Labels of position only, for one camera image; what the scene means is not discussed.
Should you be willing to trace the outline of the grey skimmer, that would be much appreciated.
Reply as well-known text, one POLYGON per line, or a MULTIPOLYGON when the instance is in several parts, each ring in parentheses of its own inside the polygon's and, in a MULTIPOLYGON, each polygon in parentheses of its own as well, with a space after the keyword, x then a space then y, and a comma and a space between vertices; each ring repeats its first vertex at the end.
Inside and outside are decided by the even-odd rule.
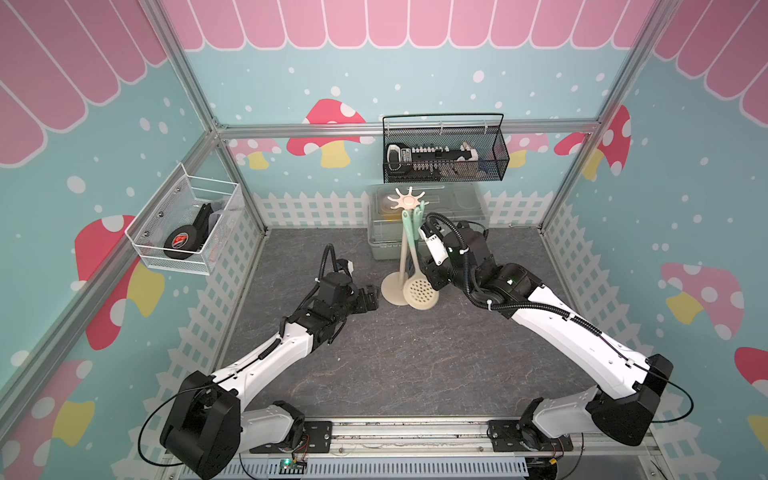
POLYGON ((414 231, 418 235, 418 238, 422 241, 426 240, 426 235, 422 231, 425 206, 426 202, 421 201, 420 204, 414 209, 413 213, 414 231))

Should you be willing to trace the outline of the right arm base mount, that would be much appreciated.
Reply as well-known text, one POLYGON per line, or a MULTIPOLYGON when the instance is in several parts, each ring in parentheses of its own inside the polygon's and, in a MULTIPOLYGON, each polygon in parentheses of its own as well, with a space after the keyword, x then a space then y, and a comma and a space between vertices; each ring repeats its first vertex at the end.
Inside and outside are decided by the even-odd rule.
POLYGON ((549 438, 535 427, 521 426, 518 419, 489 420, 486 436, 496 453, 543 452, 557 457, 574 449, 568 435, 549 438))

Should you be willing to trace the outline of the cream skimmer green handle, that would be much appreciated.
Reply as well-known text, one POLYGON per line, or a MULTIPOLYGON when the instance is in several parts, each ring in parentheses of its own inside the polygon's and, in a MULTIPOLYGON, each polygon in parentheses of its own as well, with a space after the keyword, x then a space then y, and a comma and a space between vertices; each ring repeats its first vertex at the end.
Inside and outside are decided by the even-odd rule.
POLYGON ((433 308, 438 299, 439 293, 435 291, 421 271, 421 266, 416 248, 416 233, 413 225, 413 213, 403 217, 403 224, 407 234, 408 248, 411 255, 414 274, 411 275, 403 285, 403 295, 407 304, 416 310, 429 310, 433 308))

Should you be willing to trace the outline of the cream utensil rack stand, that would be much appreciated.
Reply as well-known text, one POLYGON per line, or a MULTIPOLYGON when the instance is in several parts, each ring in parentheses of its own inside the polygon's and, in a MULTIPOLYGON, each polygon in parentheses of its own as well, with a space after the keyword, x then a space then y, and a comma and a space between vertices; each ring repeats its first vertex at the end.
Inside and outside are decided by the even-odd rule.
MULTIPOLYGON (((392 209, 400 209, 402 213, 411 213, 420 205, 420 198, 424 193, 414 196, 413 188, 409 187, 406 194, 403 194, 399 188, 395 189, 397 197, 388 196, 387 199, 393 202, 392 209)), ((387 275, 381 283, 381 294, 384 299, 394 306, 405 306, 407 301, 403 295, 403 285, 405 282, 406 264, 408 255, 407 234, 405 227, 402 227, 401 249, 399 257, 399 267, 396 272, 387 275)))

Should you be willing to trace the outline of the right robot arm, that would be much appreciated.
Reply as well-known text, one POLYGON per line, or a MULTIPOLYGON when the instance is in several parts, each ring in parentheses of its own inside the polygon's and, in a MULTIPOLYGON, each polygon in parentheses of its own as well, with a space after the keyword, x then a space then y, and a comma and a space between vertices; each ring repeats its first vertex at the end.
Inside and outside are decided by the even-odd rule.
POLYGON ((452 285, 475 307, 497 313, 546 340, 593 380, 585 391, 557 399, 532 400, 515 425, 531 451, 571 434, 601 433, 638 446, 656 424, 672 362, 646 356, 613 339, 567 306, 538 276, 516 263, 500 265, 488 233, 471 222, 437 213, 414 218, 413 227, 430 258, 424 274, 436 291, 452 285))

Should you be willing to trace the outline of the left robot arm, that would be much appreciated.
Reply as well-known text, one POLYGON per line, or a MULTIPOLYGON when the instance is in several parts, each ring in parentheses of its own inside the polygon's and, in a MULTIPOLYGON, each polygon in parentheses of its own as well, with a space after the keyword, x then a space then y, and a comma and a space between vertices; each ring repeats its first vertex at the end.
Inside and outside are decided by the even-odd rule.
POLYGON ((350 316, 378 309, 379 289, 356 286, 352 271, 349 261, 327 244, 312 289, 272 337, 211 374, 190 373, 178 392, 161 403, 168 415, 159 444, 177 465, 212 479, 257 447, 289 453, 307 448, 305 416, 296 407, 286 401, 259 410, 248 406, 293 364, 332 344, 350 316))

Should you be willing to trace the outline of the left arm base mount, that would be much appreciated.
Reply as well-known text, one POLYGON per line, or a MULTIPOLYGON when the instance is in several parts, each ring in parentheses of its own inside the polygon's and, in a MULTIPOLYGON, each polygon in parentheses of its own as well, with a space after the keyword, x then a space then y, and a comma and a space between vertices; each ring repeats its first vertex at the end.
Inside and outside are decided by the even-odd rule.
POLYGON ((292 445, 290 441, 279 444, 265 444, 249 450, 252 454, 277 454, 292 452, 303 453, 329 453, 333 433, 331 421, 305 421, 299 442, 292 445))

